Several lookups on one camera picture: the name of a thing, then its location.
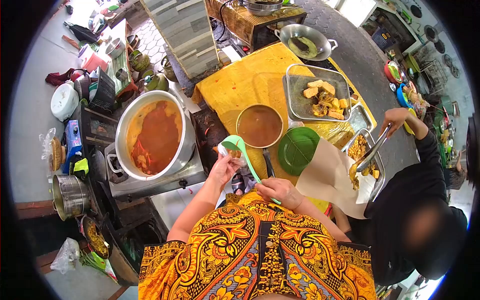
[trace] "paper wrapper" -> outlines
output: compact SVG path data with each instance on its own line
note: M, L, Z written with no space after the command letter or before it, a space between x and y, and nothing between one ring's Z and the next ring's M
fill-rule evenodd
M357 173L360 189L353 190L348 169L355 161L325 139L320 139L310 164L303 170L296 188L303 195L331 202L355 219L363 216L375 184L372 175Z

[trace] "gas stove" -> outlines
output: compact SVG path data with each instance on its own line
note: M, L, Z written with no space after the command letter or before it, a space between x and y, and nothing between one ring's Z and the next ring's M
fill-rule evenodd
M105 148L105 159L109 154L116 154L115 143ZM112 165L120 168L116 157L111 158ZM206 175L200 160L198 148L195 146L190 161L178 172L156 180L140 181L130 177L126 172L114 173L107 165L108 183L112 196L119 201L131 201L141 197L153 196L164 192L186 188L206 180Z

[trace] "brown gravy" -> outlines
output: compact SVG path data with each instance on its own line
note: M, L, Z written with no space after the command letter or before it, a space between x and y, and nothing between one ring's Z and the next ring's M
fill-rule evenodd
M251 106L240 116L237 133L251 146L266 147L282 134L282 119L273 108Z
M147 175L165 169L177 152L181 131L181 115L175 103L161 100L143 107L127 133L127 148L137 168Z

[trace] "sandal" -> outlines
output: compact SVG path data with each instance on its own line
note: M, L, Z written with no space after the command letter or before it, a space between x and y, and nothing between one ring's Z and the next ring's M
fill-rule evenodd
M235 192L237 190L241 190L243 192L243 194L245 194L245 183L243 182L243 176L239 173L236 173L235 175L233 175L233 178L232 178L232 190L233 190L233 193L235 194Z

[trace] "foot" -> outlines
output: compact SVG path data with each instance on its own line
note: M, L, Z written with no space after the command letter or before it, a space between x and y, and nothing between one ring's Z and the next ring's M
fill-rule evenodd
M233 193L236 195L243 195L245 193L245 183L243 182L243 176L239 173L233 175L232 190Z

